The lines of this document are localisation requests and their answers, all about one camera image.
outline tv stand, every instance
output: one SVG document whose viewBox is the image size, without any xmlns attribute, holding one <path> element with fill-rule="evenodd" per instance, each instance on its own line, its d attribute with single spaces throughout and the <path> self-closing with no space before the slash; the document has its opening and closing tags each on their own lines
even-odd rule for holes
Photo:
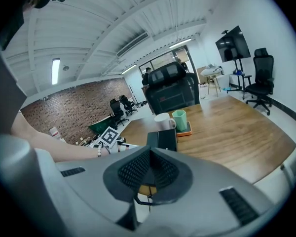
<svg viewBox="0 0 296 237">
<path fill-rule="evenodd" d="M 243 67 L 242 67 L 241 59 L 239 59 L 239 62 L 240 62 L 240 69 L 242 71 L 242 75 L 235 75 L 235 74 L 233 74 L 234 76 L 237 76 L 238 77 L 238 88 L 227 90 L 227 94 L 230 91 L 243 91 L 243 97 L 242 97 L 242 99 L 244 100 L 245 99 L 245 91 L 246 91 L 245 90 L 245 74 L 243 73 Z M 237 60 L 235 60 L 235 65 L 236 65 L 236 70 L 238 71 Z M 240 79 L 239 79 L 239 77 L 242 77 L 242 86 L 243 86 L 242 89 L 241 89 L 241 86 L 240 86 Z"/>
</svg>

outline flat screen monitor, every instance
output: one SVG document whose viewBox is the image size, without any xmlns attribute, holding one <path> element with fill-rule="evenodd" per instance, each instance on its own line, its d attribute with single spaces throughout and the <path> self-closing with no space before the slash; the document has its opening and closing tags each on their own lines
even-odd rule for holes
<svg viewBox="0 0 296 237">
<path fill-rule="evenodd" d="M 251 57 L 240 27 L 232 29 L 216 42 L 222 62 Z"/>
</svg>

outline orange coaster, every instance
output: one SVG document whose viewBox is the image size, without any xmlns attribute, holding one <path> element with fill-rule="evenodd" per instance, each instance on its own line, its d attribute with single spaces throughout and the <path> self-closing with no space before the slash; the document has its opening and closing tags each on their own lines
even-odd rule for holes
<svg viewBox="0 0 296 237">
<path fill-rule="evenodd" d="M 182 137 L 182 136 L 188 136 L 192 134 L 192 127 L 191 127 L 191 123 L 189 121 L 187 121 L 187 128 L 184 131 L 178 131 L 176 130 L 177 133 L 177 137 Z"/>
</svg>

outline person in black shirt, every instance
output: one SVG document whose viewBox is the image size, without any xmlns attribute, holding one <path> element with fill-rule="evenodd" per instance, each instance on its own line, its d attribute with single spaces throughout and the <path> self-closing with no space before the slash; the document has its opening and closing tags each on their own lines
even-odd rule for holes
<svg viewBox="0 0 296 237">
<path fill-rule="evenodd" d="M 143 78 L 142 84 L 143 84 L 143 86 L 148 85 L 148 76 L 149 76 L 150 72 L 151 72 L 151 68 L 146 68 L 146 73 L 144 75 L 142 75 L 142 78 Z"/>
<path fill-rule="evenodd" d="M 178 62 L 182 65 L 182 67 L 186 70 L 186 72 L 189 73 L 187 64 L 185 62 L 182 62 L 181 59 L 178 59 Z"/>
</svg>

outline fluorescent light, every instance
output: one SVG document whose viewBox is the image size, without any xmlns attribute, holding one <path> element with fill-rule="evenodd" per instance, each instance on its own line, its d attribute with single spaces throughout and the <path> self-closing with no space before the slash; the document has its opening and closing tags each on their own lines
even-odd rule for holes
<svg viewBox="0 0 296 237">
<path fill-rule="evenodd" d="M 137 66 L 137 64 L 131 66 L 130 68 L 128 68 L 127 70 L 125 70 L 124 72 L 122 72 L 122 74 L 126 73 L 127 71 L 129 71 L 130 69 L 132 69 L 133 67 Z"/>
<path fill-rule="evenodd" d="M 184 41 L 181 41 L 181 42 L 179 42 L 179 43 L 177 43 L 177 44 L 174 44 L 174 45 L 170 46 L 169 48 L 175 47 L 175 46 L 177 46 L 177 45 L 181 45 L 182 43 L 188 42 L 188 41 L 190 41 L 190 40 L 192 40 L 192 39 L 191 39 L 191 38 L 186 39 L 186 40 L 184 40 Z"/>
<path fill-rule="evenodd" d="M 52 85 L 58 82 L 58 70 L 59 70 L 60 59 L 54 59 L 51 67 L 51 83 Z"/>
</svg>

